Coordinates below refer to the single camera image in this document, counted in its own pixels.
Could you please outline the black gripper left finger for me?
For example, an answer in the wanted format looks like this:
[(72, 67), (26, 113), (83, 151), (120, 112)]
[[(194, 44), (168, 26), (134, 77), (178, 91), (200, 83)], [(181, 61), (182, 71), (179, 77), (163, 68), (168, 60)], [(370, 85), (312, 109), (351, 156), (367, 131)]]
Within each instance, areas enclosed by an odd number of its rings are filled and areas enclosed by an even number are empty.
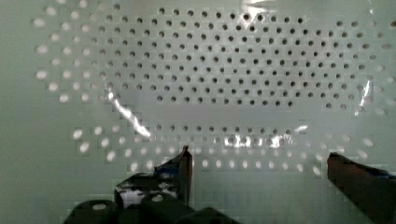
[(173, 159), (154, 167), (150, 173), (137, 173), (121, 181), (114, 189), (115, 203), (126, 209), (141, 204), (153, 193), (165, 193), (189, 203), (191, 197), (192, 155), (189, 147)]

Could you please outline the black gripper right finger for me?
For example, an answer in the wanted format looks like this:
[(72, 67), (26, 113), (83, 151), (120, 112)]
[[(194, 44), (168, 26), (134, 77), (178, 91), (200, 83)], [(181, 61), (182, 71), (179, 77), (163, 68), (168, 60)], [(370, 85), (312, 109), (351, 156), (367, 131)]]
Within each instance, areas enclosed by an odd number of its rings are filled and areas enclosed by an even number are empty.
[(374, 224), (395, 224), (396, 179), (385, 170), (332, 152), (328, 179)]

